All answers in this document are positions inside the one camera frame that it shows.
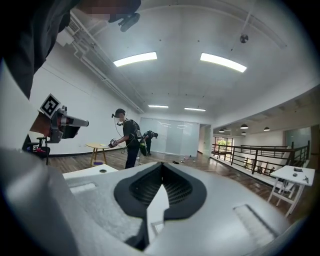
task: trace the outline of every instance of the window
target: window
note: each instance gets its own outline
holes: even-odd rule
[[[230,162],[231,161],[231,155],[233,152],[233,148],[230,146],[234,145],[234,139],[233,138],[226,138],[226,137],[213,137],[213,144],[215,144],[214,147],[212,147],[212,153],[224,153],[223,158]]]

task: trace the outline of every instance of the man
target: man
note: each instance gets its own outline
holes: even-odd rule
[[[14,22],[19,26],[3,26],[6,40],[1,40],[0,49],[5,63],[29,99],[34,74],[46,61],[58,33],[69,25],[72,8],[111,23],[133,14],[140,5],[141,0],[32,0],[19,1],[18,6],[7,1],[5,8],[14,12]],[[49,118],[39,112],[30,130],[50,136]]]
[[[146,155],[151,156],[150,149],[151,149],[151,139],[155,137],[158,138],[158,133],[153,132],[152,130],[148,130],[143,134],[145,144],[146,144]]]
[[[110,143],[109,147],[114,148],[118,144],[125,142],[128,152],[125,169],[128,169],[135,166],[139,153],[139,139],[142,138],[140,127],[135,121],[126,118],[126,112],[122,108],[118,108],[115,111],[114,117],[118,119],[117,125],[123,126],[123,137]]]

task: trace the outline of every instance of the camera rig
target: camera rig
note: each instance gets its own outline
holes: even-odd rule
[[[74,138],[80,127],[89,126],[89,121],[67,115],[67,107],[60,106],[51,93],[41,105],[40,110],[50,119],[50,141],[59,143],[61,139]]]

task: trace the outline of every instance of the glass wall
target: glass wall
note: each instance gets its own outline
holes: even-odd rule
[[[153,131],[151,151],[180,156],[197,156],[199,124],[195,122],[172,121],[142,117],[139,123],[142,133]]]
[[[300,148],[308,145],[311,141],[311,128],[301,128],[285,131],[285,145],[291,146],[293,142],[294,148]]]

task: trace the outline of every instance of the wooden floor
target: wooden floor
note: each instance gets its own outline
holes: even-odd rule
[[[113,150],[106,153],[107,164],[117,170],[123,170],[125,168],[126,160],[127,160],[127,152],[122,153],[122,150]],[[90,167],[90,159],[91,155],[81,155],[81,156],[67,156],[67,157],[51,157],[49,159],[49,165],[56,167],[62,173],[74,172],[82,169],[86,169]],[[97,161],[103,161],[103,154],[97,154]],[[264,200],[268,200],[268,197],[271,193],[271,186],[266,185],[262,182],[259,182],[227,165],[221,164],[214,159],[208,159],[202,154],[198,153],[197,157],[194,159],[186,160],[184,163],[181,163],[181,156],[162,154],[162,153],[154,153],[152,152],[151,156],[145,157],[141,154],[140,156],[140,164],[146,164],[150,162],[167,162],[172,163],[175,160],[179,162],[180,165],[186,165],[198,170],[202,170],[204,172],[210,172],[214,174],[218,174],[224,177],[228,177],[232,180],[235,180],[256,193],[258,196],[263,198]],[[296,206],[293,213],[288,217],[291,223],[296,220],[306,216],[313,205],[313,200],[315,198],[314,195],[318,194],[319,186],[315,186],[320,184],[319,175],[315,176],[315,181],[313,183],[314,186],[312,188],[306,187],[303,191],[303,194],[300,198],[298,205]],[[271,199],[271,204],[276,205],[277,198],[275,196]],[[288,211],[290,204],[285,201],[281,201],[278,208],[284,214]]]

